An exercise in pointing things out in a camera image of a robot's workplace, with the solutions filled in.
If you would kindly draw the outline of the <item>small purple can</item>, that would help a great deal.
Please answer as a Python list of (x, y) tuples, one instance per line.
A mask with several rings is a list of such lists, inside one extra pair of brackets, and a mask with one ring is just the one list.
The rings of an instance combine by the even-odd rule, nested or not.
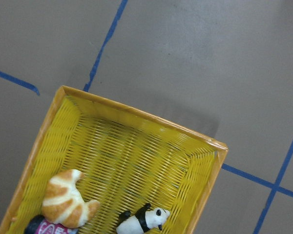
[(78, 228), (67, 228), (62, 224), (54, 224), (45, 219), (43, 215), (33, 217), (26, 228), (24, 234), (77, 234)]

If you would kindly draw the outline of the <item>toy croissant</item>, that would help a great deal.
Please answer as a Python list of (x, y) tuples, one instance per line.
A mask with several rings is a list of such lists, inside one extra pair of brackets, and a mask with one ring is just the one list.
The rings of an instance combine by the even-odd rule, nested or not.
[(42, 201), (42, 215), (47, 221), (75, 229), (96, 215), (99, 201), (85, 202), (76, 188), (77, 181), (83, 178), (84, 173), (77, 169), (65, 170), (50, 178)]

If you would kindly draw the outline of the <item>yellow wicker basket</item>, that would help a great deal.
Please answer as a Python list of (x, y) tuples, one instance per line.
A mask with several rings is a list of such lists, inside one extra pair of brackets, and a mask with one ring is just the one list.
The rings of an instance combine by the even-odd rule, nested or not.
[(0, 234), (21, 234), (41, 213), (48, 180), (78, 169), (96, 216), (82, 234), (113, 234), (118, 215), (145, 203), (170, 211), (165, 234), (194, 232), (228, 153), (226, 144), (133, 107), (60, 87), (49, 107)]

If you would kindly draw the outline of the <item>toy panda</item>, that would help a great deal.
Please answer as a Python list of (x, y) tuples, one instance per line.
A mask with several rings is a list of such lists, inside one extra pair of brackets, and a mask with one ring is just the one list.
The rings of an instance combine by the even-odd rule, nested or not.
[(146, 203), (135, 214), (126, 210), (119, 214), (119, 223), (116, 227), (118, 234), (145, 234), (152, 229), (162, 231), (163, 225), (170, 217), (170, 211), (156, 207), (150, 209), (151, 204)]

